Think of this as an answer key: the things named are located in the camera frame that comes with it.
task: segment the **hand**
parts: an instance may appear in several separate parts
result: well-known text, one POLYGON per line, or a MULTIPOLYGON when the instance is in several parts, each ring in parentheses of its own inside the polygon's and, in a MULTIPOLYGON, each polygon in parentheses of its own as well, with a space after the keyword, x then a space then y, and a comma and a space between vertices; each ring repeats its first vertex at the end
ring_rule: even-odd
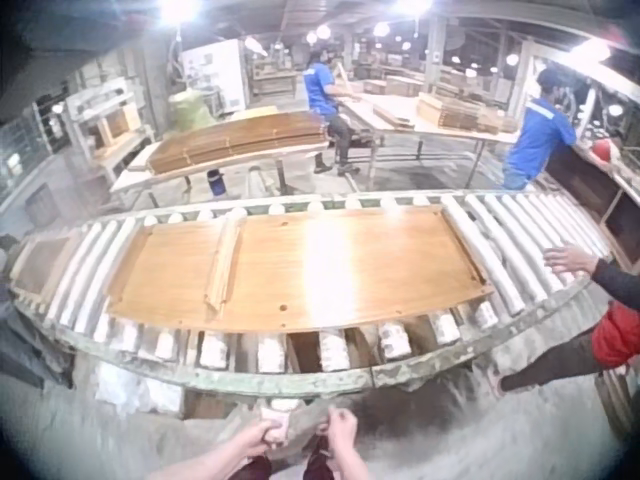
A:
POLYGON ((231 439, 231 443, 244 457, 257 457, 264 454, 270 445, 264 440, 269 430, 280 427, 275 420, 256 420, 242 429, 231 439))
POLYGON ((358 431, 358 419, 346 408, 329 407, 327 439, 329 447, 336 450, 352 449, 358 431))
POLYGON ((598 264, 598 257, 571 245, 545 250, 544 262, 545 265, 551 267, 553 273, 587 272, 589 275, 593 275, 598 264))

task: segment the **stack of wooden boards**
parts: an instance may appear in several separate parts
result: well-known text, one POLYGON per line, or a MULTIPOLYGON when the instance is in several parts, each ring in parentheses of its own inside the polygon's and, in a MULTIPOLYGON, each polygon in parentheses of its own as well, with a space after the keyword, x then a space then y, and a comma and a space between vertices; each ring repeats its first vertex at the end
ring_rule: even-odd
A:
POLYGON ((109 286, 108 313, 169 328, 347 328, 492 290, 440 206, 229 214, 138 235, 109 286))
POLYGON ((311 112, 277 113, 220 123, 163 141, 147 161, 154 174, 229 157, 325 141, 324 124, 311 112))

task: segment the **red jacket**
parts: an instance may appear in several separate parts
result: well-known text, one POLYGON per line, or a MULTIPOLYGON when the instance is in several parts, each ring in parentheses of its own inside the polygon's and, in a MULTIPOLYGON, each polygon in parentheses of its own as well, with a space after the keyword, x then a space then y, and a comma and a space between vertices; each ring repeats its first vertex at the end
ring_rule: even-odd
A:
POLYGON ((640 355, 640 313, 613 302, 592 336, 593 355, 601 364, 616 368, 640 355))

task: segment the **wooden panel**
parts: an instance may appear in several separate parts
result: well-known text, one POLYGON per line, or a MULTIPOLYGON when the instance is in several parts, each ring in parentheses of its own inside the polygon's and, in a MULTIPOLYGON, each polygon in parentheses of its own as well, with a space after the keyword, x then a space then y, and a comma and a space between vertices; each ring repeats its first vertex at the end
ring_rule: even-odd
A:
POLYGON ((240 231, 216 316, 205 294, 223 223, 153 227, 110 313, 172 328, 301 332, 407 318, 491 292, 438 206, 259 215, 240 231))

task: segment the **dark hair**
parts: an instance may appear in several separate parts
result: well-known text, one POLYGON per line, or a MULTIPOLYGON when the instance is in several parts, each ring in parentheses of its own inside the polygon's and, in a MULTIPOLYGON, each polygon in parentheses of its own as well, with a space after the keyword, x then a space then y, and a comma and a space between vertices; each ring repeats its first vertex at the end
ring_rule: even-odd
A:
POLYGON ((314 63, 318 63, 322 60, 322 54, 324 53, 323 49, 314 49, 309 53, 309 61, 307 62, 307 68, 309 68, 314 63))

